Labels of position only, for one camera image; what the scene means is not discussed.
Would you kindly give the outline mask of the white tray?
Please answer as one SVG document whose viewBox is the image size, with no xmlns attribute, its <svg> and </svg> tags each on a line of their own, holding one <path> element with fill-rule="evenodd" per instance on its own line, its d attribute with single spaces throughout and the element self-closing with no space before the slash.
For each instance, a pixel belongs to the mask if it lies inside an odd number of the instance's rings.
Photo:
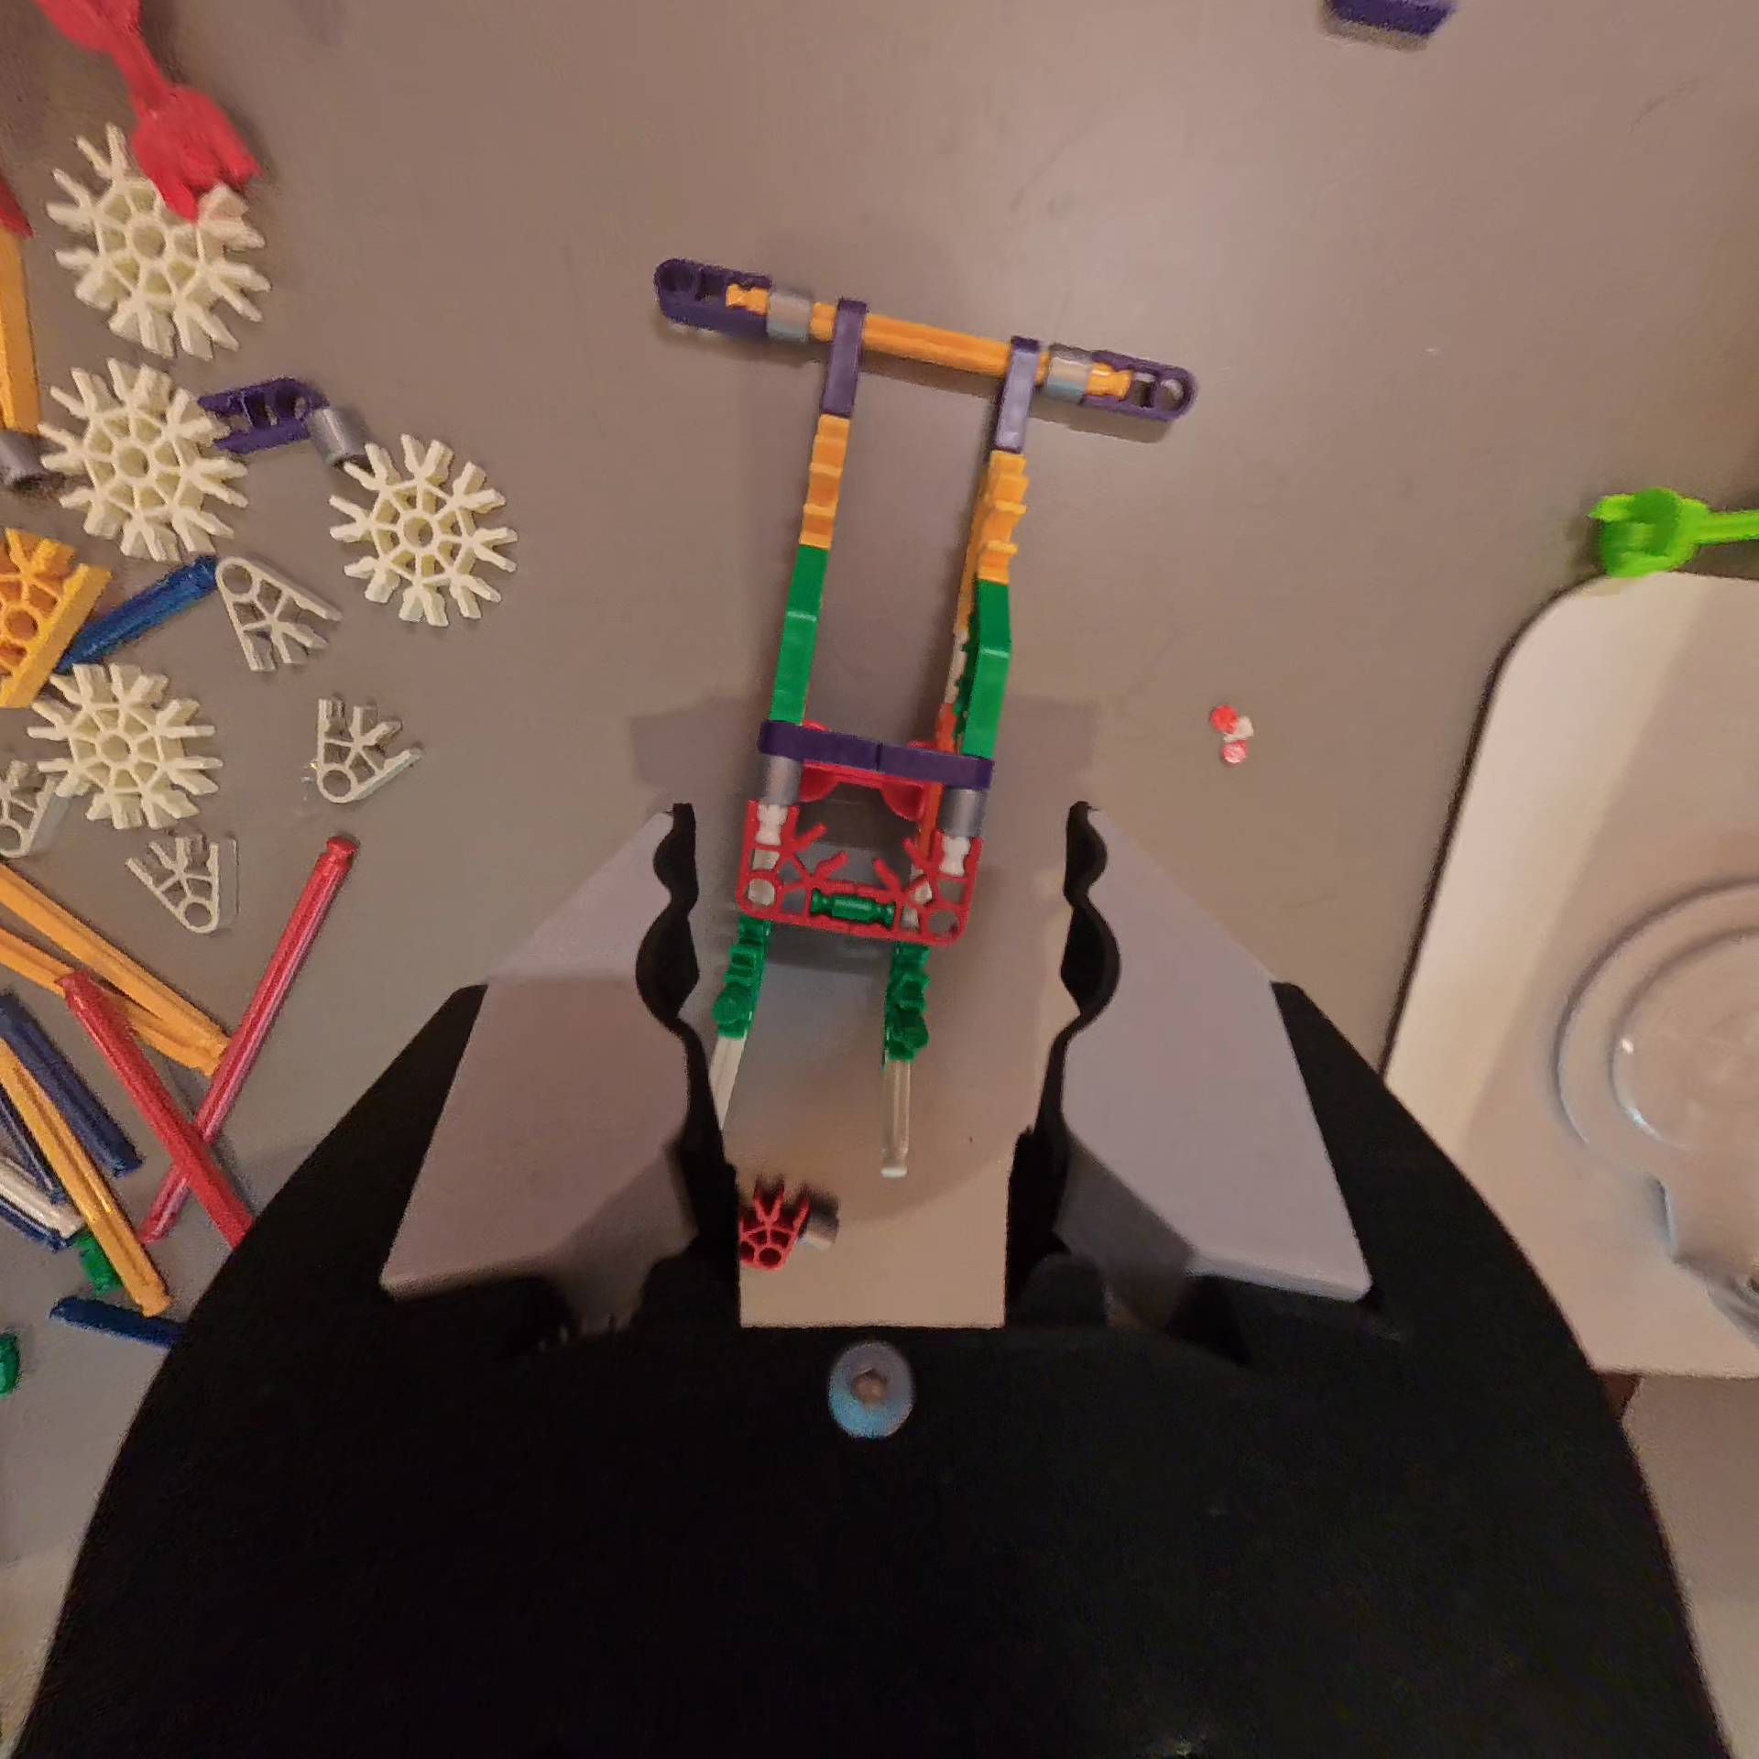
<svg viewBox="0 0 1759 1759">
<path fill-rule="evenodd" d="M 1756 1377 L 1758 587 L 1509 650 L 1386 1079 L 1612 1372 Z"/>
</svg>

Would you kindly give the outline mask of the white snowflake connector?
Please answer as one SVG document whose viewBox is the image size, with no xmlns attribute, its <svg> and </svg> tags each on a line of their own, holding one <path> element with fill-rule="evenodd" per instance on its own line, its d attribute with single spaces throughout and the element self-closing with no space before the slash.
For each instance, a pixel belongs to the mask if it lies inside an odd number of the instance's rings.
<svg viewBox="0 0 1759 1759">
<path fill-rule="evenodd" d="M 39 694 L 29 734 L 56 795 L 117 830 L 167 830 L 219 792 L 223 755 L 204 706 L 165 673 L 135 663 L 77 663 Z"/>
<path fill-rule="evenodd" d="M 60 198 L 49 204 L 71 237 L 56 261 L 73 275 L 77 300 L 100 311 L 116 336 L 161 359 L 211 361 L 236 350 L 232 319 L 263 319 L 259 296 L 272 288 L 255 260 L 267 237 L 246 198 L 211 187 L 196 216 L 183 216 L 116 124 L 102 143 L 79 139 L 77 149 L 87 170 L 56 170 Z"/>
<path fill-rule="evenodd" d="M 498 577 L 516 570 L 519 537 L 479 464 L 405 434 L 395 449 L 368 441 L 341 470 L 351 487 L 330 501 L 330 537 L 349 552 L 343 572 L 366 602 L 447 629 L 502 600 Z"/>
<path fill-rule="evenodd" d="M 165 371 L 114 359 L 102 372 L 75 369 L 50 397 L 60 415 L 41 422 L 45 461 L 71 480 L 60 503 L 89 535 L 165 562 L 232 541 L 227 508 L 250 503 L 246 464 L 219 447 L 219 418 Z"/>
</svg>

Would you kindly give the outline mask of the lime green toy piece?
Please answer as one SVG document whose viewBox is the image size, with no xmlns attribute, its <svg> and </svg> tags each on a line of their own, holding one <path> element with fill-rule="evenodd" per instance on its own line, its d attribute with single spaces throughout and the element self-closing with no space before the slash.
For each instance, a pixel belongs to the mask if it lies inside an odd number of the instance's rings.
<svg viewBox="0 0 1759 1759">
<path fill-rule="evenodd" d="M 1677 572 L 1706 547 L 1758 537 L 1758 510 L 1718 512 L 1666 487 L 1608 493 L 1591 518 L 1601 573 L 1608 579 Z"/>
</svg>

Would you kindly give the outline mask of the red spool piece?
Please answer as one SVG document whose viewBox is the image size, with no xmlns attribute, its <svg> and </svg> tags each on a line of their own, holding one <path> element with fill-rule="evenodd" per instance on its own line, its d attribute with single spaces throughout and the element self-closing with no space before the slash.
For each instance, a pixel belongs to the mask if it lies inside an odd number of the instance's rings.
<svg viewBox="0 0 1759 1759">
<path fill-rule="evenodd" d="M 177 82 L 148 45 L 140 1 L 37 1 L 58 32 L 108 57 L 137 114 L 133 149 L 179 217 L 196 223 L 205 196 L 242 193 L 263 166 L 215 99 Z"/>
</svg>

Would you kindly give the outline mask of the yellow plastic rod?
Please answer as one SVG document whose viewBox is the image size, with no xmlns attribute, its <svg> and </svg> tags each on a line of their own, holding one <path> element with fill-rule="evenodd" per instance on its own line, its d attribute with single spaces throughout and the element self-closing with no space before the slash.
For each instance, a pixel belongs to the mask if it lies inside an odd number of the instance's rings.
<svg viewBox="0 0 1759 1759">
<path fill-rule="evenodd" d="M 3 929 L 3 964 L 8 972 L 60 995 L 60 981 L 75 970 L 73 964 Z M 175 995 L 173 1006 L 163 1010 L 142 1002 L 127 991 L 100 979 L 100 989 L 114 1004 L 121 1021 L 152 1050 L 173 1062 L 204 1073 L 215 1073 L 230 1039 L 213 1019 Z"/>
<path fill-rule="evenodd" d="M 751 296 L 751 304 L 766 309 L 768 294 Z M 816 300 L 814 340 L 829 342 L 837 319 L 837 307 Z M 971 374 L 983 374 L 1000 380 L 1011 361 L 1013 344 L 996 338 L 958 332 L 946 327 L 893 319 L 870 313 L 864 327 L 864 346 L 887 359 L 948 367 Z M 1050 346 L 1029 348 L 1030 365 L 1034 367 L 1034 386 L 1042 388 L 1046 372 L 1046 353 Z"/>
<path fill-rule="evenodd" d="M 150 1316 L 167 1312 L 171 1293 L 137 1236 L 112 1182 L 93 1163 L 71 1125 L 8 1044 L 3 1046 L 3 1086 L 35 1146 L 54 1167 L 60 1186 L 81 1213 L 87 1228 L 102 1243 L 129 1295 Z"/>
<path fill-rule="evenodd" d="M 96 928 L 45 893 L 8 861 L 3 862 L 3 903 L 6 912 L 12 912 L 12 916 L 18 916 L 52 943 L 62 952 L 58 958 L 89 968 L 102 981 L 163 1010 L 173 1006 L 175 995 L 198 1008 L 179 989 L 110 943 Z"/>
</svg>

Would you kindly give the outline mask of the yellow fan connector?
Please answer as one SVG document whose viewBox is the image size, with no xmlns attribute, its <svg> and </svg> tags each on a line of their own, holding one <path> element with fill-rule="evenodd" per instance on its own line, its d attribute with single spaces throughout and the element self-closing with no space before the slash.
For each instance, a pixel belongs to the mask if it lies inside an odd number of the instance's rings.
<svg viewBox="0 0 1759 1759">
<path fill-rule="evenodd" d="M 29 707 L 91 617 L 112 572 L 71 545 L 8 528 L 3 552 L 3 707 Z"/>
<path fill-rule="evenodd" d="M 31 298 L 22 238 L 3 227 L 3 422 L 33 434 L 39 426 L 39 376 L 33 350 Z"/>
</svg>

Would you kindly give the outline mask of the light grey connector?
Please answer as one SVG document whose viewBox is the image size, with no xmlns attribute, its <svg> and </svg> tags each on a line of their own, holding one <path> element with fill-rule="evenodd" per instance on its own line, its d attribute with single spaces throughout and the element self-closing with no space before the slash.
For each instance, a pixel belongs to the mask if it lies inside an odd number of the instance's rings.
<svg viewBox="0 0 1759 1759">
<path fill-rule="evenodd" d="M 215 935 L 236 922 L 236 836 L 154 838 L 125 866 L 186 931 Z"/>
<path fill-rule="evenodd" d="M 324 625 L 341 621 L 338 606 L 250 556 L 221 556 L 215 589 L 255 675 L 305 665 L 330 646 Z"/>
<path fill-rule="evenodd" d="M 382 715 L 374 704 L 351 706 L 341 696 L 322 696 L 311 761 L 318 797 L 330 805 L 353 807 L 408 773 L 426 751 L 401 744 L 403 734 L 405 723 Z"/>
<path fill-rule="evenodd" d="M 3 761 L 3 859 L 20 861 L 54 847 L 71 799 L 58 778 L 22 757 Z"/>
</svg>

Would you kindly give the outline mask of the short white rod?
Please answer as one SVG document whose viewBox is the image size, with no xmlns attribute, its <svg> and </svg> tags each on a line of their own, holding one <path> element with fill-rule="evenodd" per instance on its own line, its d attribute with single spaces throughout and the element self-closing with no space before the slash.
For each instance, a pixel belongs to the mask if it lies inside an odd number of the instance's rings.
<svg viewBox="0 0 1759 1759">
<path fill-rule="evenodd" d="M 73 1205 L 56 1199 L 8 1157 L 3 1157 L 3 1205 L 8 1217 L 60 1243 L 75 1240 L 85 1228 Z"/>
</svg>

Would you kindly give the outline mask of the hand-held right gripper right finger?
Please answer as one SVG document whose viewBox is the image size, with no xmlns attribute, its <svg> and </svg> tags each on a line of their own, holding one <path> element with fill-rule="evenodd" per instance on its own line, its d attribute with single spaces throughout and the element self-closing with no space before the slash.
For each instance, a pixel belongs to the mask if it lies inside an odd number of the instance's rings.
<svg viewBox="0 0 1759 1759">
<path fill-rule="evenodd" d="M 1009 1174 L 1009 1318 L 1063 1305 L 1161 1329 L 1207 1278 L 1369 1293 L 1266 964 L 1086 801 L 1065 899 L 1074 1016 Z"/>
</svg>

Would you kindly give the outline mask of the long red rod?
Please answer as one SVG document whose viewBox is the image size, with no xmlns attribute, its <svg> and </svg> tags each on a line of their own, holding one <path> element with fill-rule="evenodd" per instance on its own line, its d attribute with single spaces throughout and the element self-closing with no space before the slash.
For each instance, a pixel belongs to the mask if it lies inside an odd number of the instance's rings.
<svg viewBox="0 0 1759 1759">
<path fill-rule="evenodd" d="M 294 912 L 276 941 L 276 949 L 253 989 L 242 1021 L 238 1029 L 232 1031 L 232 1039 L 217 1063 L 217 1071 L 209 1079 L 209 1088 L 194 1113 L 194 1129 L 205 1144 L 217 1140 L 232 1113 L 359 853 L 361 845 L 351 836 L 330 836 L 324 843 L 297 897 Z"/>
<path fill-rule="evenodd" d="M 190 1197 L 209 1215 L 228 1245 L 240 1243 L 253 1226 L 253 1215 L 230 1174 L 223 1171 L 209 1151 L 209 1144 L 192 1115 L 171 1094 L 154 1069 L 133 1031 L 121 1021 L 117 1008 L 106 998 L 98 979 L 81 970 L 58 977 L 70 1010 L 96 1042 L 102 1056 L 133 1098 L 150 1130 L 158 1136 L 169 1157 L 169 1173 L 148 1215 L 148 1232 L 163 1236 L 171 1224 L 171 1184 L 179 1174 Z"/>
</svg>

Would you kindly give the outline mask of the blue plastic rod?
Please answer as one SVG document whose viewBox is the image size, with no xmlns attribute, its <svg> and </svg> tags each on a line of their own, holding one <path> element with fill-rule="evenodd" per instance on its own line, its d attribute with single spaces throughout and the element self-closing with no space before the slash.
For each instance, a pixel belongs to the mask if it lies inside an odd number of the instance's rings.
<svg viewBox="0 0 1759 1759">
<path fill-rule="evenodd" d="M 60 1050 L 20 995 L 8 987 L 3 989 L 3 1039 L 98 1167 L 116 1174 L 140 1169 L 144 1155 L 137 1142 L 98 1100 L 83 1073 Z"/>
<path fill-rule="evenodd" d="M 138 1341 L 160 1351 L 171 1351 L 186 1326 L 171 1316 L 150 1314 L 106 1301 L 98 1295 L 66 1295 L 50 1308 L 56 1322 L 106 1333 L 129 1341 Z"/>
<path fill-rule="evenodd" d="M 3 1157 L 12 1159 L 22 1171 L 26 1171 L 41 1188 L 45 1188 L 56 1199 L 75 1205 L 71 1197 L 68 1196 L 66 1188 L 62 1186 L 62 1180 L 58 1178 L 58 1174 L 52 1171 L 50 1163 L 47 1161 L 24 1115 L 12 1104 L 8 1094 L 3 1094 Z M 5 1218 L 14 1222 L 18 1228 L 27 1232 L 35 1240 L 47 1243 L 49 1247 L 64 1247 L 70 1243 L 70 1241 L 60 1243 L 41 1232 L 31 1230 L 22 1220 L 8 1217 L 6 1211 L 5 1211 Z"/>
<path fill-rule="evenodd" d="M 108 612 L 87 619 L 56 663 L 56 673 L 71 673 L 81 663 L 100 663 L 121 646 L 184 614 L 217 591 L 217 573 L 217 556 L 196 556 Z"/>
</svg>

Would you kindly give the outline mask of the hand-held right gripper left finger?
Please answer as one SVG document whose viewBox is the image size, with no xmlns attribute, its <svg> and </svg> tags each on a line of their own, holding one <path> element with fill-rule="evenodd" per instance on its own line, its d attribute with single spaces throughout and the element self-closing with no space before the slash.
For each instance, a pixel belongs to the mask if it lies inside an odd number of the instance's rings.
<svg viewBox="0 0 1759 1759">
<path fill-rule="evenodd" d="M 657 1264 L 694 1257 L 738 1314 L 736 1173 L 692 1018 L 697 901 L 697 815 L 674 803 L 489 979 L 387 1291 L 537 1276 L 604 1329 Z"/>
</svg>

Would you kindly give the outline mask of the multicoloured toy frame assembly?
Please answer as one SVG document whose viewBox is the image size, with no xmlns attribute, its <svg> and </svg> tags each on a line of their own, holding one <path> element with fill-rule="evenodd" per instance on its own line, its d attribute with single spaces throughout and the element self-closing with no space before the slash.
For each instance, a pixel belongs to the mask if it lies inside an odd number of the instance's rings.
<svg viewBox="0 0 1759 1759">
<path fill-rule="evenodd" d="M 902 1178 L 910 1159 L 912 1073 L 929 1042 L 927 956 L 965 933 L 983 859 L 1011 661 L 1009 564 L 1029 487 L 1025 432 L 1040 390 L 1029 348 L 1040 344 L 1009 340 L 1013 353 L 1000 380 L 956 602 L 950 673 L 933 730 L 916 742 L 870 738 L 808 715 L 870 315 L 852 298 L 835 307 L 770 713 L 759 734 L 759 782 L 745 815 L 738 933 L 713 1010 L 711 1081 L 718 1115 L 726 1115 L 776 926 L 885 943 L 881 1173 Z M 902 855 L 896 861 L 873 855 L 868 876 L 849 866 L 847 849 L 826 851 L 824 826 L 812 820 L 810 805 L 841 788 L 877 795 L 910 826 Z"/>
</svg>

